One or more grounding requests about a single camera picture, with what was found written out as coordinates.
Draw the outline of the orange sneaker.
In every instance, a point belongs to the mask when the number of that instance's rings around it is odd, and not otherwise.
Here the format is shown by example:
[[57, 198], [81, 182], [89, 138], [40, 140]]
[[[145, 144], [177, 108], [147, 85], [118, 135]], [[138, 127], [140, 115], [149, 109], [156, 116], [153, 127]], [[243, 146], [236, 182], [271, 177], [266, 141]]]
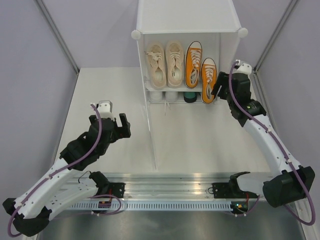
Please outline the orange sneaker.
[[199, 81], [199, 74], [202, 61], [202, 45], [199, 41], [193, 41], [185, 55], [185, 85], [193, 89]]
[[212, 58], [207, 57], [202, 62], [200, 75], [202, 80], [202, 102], [205, 104], [210, 104], [215, 98], [215, 96], [212, 95], [212, 91], [217, 81], [217, 66]]

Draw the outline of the clear cabinet door panel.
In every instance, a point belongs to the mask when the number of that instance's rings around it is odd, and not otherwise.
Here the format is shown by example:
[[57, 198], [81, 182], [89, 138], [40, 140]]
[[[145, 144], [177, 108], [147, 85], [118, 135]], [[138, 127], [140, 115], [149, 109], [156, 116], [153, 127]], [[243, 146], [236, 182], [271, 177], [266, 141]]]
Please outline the clear cabinet door panel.
[[147, 116], [147, 122], [148, 122], [148, 130], [149, 130], [149, 136], [150, 141], [152, 145], [152, 154], [153, 154], [153, 168], [155, 171], [158, 170], [158, 160], [157, 160], [157, 153], [156, 153], [156, 145], [155, 145], [155, 138], [153, 134], [153, 126], [152, 126], [152, 116], [150, 112], [150, 102], [145, 99], [145, 109], [146, 109], [146, 116]]

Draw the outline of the green pointed shoe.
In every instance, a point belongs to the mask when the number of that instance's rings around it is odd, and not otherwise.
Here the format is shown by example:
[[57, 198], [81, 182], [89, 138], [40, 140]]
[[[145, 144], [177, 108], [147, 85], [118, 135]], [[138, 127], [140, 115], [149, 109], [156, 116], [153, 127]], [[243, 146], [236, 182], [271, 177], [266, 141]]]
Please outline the green pointed shoe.
[[197, 93], [196, 92], [184, 92], [183, 99], [186, 103], [194, 103], [197, 101]]

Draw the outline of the white sneaker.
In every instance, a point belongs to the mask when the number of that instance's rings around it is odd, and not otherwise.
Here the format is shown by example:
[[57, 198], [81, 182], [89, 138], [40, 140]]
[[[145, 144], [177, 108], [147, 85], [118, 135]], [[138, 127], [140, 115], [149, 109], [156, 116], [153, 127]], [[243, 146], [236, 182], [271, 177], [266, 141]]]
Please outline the white sneaker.
[[162, 91], [150, 91], [149, 100], [151, 103], [160, 103], [163, 101], [163, 92]]
[[164, 115], [167, 113], [167, 108], [170, 108], [170, 103], [174, 103], [178, 100], [179, 93], [176, 91], [166, 91], [164, 93]]

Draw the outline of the beige sneaker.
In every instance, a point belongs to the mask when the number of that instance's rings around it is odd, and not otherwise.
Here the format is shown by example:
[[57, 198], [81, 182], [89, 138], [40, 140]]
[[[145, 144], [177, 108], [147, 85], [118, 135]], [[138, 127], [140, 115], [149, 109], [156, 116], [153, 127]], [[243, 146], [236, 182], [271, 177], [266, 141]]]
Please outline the beige sneaker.
[[152, 87], [162, 90], [167, 85], [165, 52], [163, 45], [154, 41], [144, 51], [146, 66]]
[[167, 84], [178, 88], [184, 80], [184, 49], [179, 41], [168, 41], [165, 47], [167, 63]]

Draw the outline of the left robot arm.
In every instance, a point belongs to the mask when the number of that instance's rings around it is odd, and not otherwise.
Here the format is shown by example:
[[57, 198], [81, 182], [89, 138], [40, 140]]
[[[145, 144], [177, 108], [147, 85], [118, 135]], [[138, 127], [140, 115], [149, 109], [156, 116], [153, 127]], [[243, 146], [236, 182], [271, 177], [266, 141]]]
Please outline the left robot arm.
[[100, 171], [91, 172], [88, 179], [79, 180], [77, 186], [58, 192], [66, 182], [103, 156], [110, 144], [131, 137], [126, 114], [119, 114], [119, 118], [121, 126], [115, 119], [91, 115], [89, 130], [67, 144], [55, 164], [31, 189], [2, 203], [10, 216], [7, 226], [10, 237], [37, 235], [59, 213], [83, 199], [119, 200], [124, 196], [125, 184], [110, 182]]

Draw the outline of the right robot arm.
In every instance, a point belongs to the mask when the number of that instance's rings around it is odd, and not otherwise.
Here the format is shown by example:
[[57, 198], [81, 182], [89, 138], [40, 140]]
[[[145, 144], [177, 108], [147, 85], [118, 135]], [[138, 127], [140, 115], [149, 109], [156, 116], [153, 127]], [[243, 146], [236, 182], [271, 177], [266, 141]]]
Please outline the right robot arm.
[[228, 192], [235, 198], [245, 192], [265, 197], [274, 208], [306, 198], [315, 172], [303, 167], [281, 143], [271, 126], [266, 110], [251, 97], [251, 82], [245, 73], [220, 72], [213, 95], [226, 100], [231, 115], [253, 138], [262, 152], [270, 173], [235, 173], [230, 176]]

